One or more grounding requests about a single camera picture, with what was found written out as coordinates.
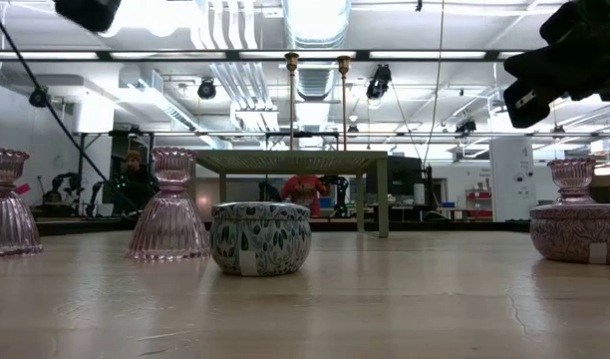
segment ceiling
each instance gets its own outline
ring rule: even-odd
[[[124,28],[114,37],[93,35],[71,22],[57,16],[51,1],[23,0],[0,1],[0,17],[16,44],[23,50],[166,50],[196,49],[190,40],[190,29],[197,21],[193,1],[159,1],[155,10],[141,10],[124,17]],[[539,38],[539,26],[564,1],[521,0],[447,0],[445,16],[442,18],[442,2],[425,0],[421,12],[413,11],[416,2],[354,0],[349,16],[349,28],[345,47],[353,50],[527,50],[544,45]],[[227,13],[228,2],[223,6]],[[261,49],[285,49],[285,29],[280,0],[257,0],[254,2],[254,35]],[[324,26],[313,17],[312,27]],[[210,25],[214,15],[210,12]],[[166,37],[158,37],[146,28],[147,23],[173,25],[176,30]],[[224,32],[227,37],[227,19]],[[227,40],[227,46],[233,48]],[[0,50],[2,37],[0,33]],[[389,62],[393,75],[393,86],[383,97],[380,106],[369,109],[365,97],[366,84],[373,76],[378,64],[355,62],[347,74],[347,112],[357,116],[356,124],[362,133],[396,132],[409,129],[419,133],[453,132],[456,123],[463,119],[458,113],[466,107],[466,115],[476,121],[479,132],[513,132],[505,115],[490,116],[488,97],[497,96],[512,82],[501,63],[458,62]],[[185,111],[195,117],[205,131],[237,131],[230,121],[231,100],[216,82],[216,97],[200,101],[196,90],[202,78],[214,77],[208,63],[156,62],[138,64],[104,63],[33,63],[32,69],[45,75],[78,75],[112,94],[118,103],[115,121],[138,124],[144,130],[170,131],[170,119],[147,99],[135,96],[134,92],[121,86],[118,77],[122,68],[139,67],[148,74],[156,70],[164,79],[164,93],[173,98]],[[273,104],[278,111],[278,125],[289,127],[289,75],[278,63],[264,63],[262,73]],[[16,63],[6,62],[4,73],[19,74]],[[342,131],[343,107],[341,104],[340,80],[326,99],[330,104],[324,131]],[[550,132],[554,125],[569,119],[599,111],[604,106],[594,98],[580,103],[562,103],[554,106],[551,116],[530,132]],[[597,116],[580,126],[566,124],[567,132],[595,132],[610,129],[610,111]],[[415,156],[418,146],[427,144],[428,137],[355,137],[350,140],[350,149],[364,150],[367,145],[373,150],[399,151]],[[555,139],[535,139],[541,152],[555,150],[581,150],[590,139],[575,139],[546,147]],[[195,137],[161,137],[158,145],[204,147],[206,143]],[[255,148],[254,139],[238,139],[237,148]],[[487,140],[477,139],[432,139],[430,158],[436,154],[453,151],[480,152],[488,148]]]

